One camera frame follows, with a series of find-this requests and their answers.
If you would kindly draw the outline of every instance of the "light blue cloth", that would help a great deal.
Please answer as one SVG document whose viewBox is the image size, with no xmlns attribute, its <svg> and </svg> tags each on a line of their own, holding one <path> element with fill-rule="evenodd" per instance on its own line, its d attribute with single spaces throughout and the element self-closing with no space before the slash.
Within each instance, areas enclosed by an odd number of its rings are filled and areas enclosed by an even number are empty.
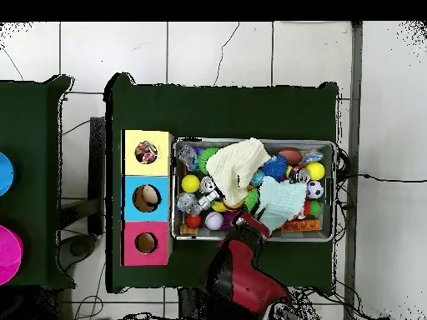
<svg viewBox="0 0 427 320">
<path fill-rule="evenodd" d="M 273 177 L 264 177 L 259 188 L 259 208 L 255 217 L 264 210 L 259 221 L 272 232 L 301 211 L 306 192 L 305 183 L 290 184 L 289 180 L 277 182 Z"/>
</svg>

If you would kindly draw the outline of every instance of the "green table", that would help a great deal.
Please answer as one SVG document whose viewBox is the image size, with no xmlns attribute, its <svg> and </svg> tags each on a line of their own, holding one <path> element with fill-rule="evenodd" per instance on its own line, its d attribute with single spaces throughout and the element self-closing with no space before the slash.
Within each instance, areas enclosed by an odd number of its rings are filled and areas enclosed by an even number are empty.
<svg viewBox="0 0 427 320">
<path fill-rule="evenodd" d="M 175 241 L 165 267 L 121 267 L 120 133 L 169 131 L 175 137 L 270 138 L 335 142 L 338 87 L 180 87 L 135 85 L 116 74 L 105 88 L 107 103 L 107 288 L 197 287 L 218 249 L 216 242 Z M 288 286 L 331 291 L 332 242 L 267 243 L 259 268 Z"/>
<path fill-rule="evenodd" d="M 24 255 L 9 285 L 70 288 L 57 265 L 59 153 L 58 104 L 71 78 L 44 83 L 0 82 L 0 151 L 13 162 L 17 178 L 0 197 L 0 224 L 23 240 Z"/>
</svg>

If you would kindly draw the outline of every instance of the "metal tray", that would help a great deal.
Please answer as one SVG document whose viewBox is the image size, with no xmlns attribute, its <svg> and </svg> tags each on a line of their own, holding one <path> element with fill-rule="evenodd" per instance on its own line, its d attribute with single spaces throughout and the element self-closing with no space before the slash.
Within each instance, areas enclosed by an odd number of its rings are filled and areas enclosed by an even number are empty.
<svg viewBox="0 0 427 320">
<path fill-rule="evenodd" d="M 177 151 L 181 148 L 182 145 L 188 144 L 194 148 L 207 148 L 207 147 L 217 147 L 223 148 L 232 143 L 238 143 L 243 139 L 237 138 L 203 138 L 203 137 L 177 137 L 173 142 L 173 176 L 172 176 L 172 217 L 171 217 L 171 230 L 172 235 L 176 239 L 186 239 L 186 240 L 204 240 L 204 241 L 221 241 L 224 239 L 227 232 L 225 231 L 211 231 L 203 224 L 198 229 L 198 235 L 196 237 L 191 236 L 181 236 L 179 235 L 179 227 L 183 223 L 183 213 L 176 208 L 176 197 L 181 190 L 181 179 L 183 176 L 182 168 L 185 166 L 177 162 L 176 157 Z M 274 231 L 270 238 L 270 242 L 328 242 L 330 241 L 335 234 L 335 215 L 336 215 L 336 164 L 337 164 L 337 147 L 333 142 L 330 141 L 316 141 L 316 140 L 263 140 L 260 139 L 264 144 L 264 148 L 270 156 L 273 156 L 279 152 L 282 148 L 297 148 L 298 150 L 305 151 L 310 150 L 310 148 L 316 148 L 318 151 L 322 152 L 324 159 L 322 164 L 325 168 L 325 175 L 320 181 L 324 187 L 324 195 L 318 199 L 322 205 L 322 216 L 320 220 L 320 231 L 312 232 L 280 232 Z"/>
</svg>

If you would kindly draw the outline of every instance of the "blue bowl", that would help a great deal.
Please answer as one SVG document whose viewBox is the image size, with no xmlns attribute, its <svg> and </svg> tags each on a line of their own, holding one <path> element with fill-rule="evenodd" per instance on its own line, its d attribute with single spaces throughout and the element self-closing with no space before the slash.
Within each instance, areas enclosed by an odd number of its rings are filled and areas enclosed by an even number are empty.
<svg viewBox="0 0 427 320">
<path fill-rule="evenodd" d="M 0 197 L 12 186 L 14 175 L 13 165 L 9 158 L 0 152 Z"/>
</svg>

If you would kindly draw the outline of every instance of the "blue box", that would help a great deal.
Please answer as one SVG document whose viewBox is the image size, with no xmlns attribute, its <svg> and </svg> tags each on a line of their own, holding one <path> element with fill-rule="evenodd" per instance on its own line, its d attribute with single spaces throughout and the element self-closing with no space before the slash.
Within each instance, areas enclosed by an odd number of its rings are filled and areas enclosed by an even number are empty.
<svg viewBox="0 0 427 320">
<path fill-rule="evenodd" d="M 160 193 L 160 204 L 151 212 L 141 212 L 133 205 L 133 192 L 137 187 L 151 185 Z M 168 221 L 169 216 L 169 178 L 125 176 L 124 180 L 125 221 Z"/>
</svg>

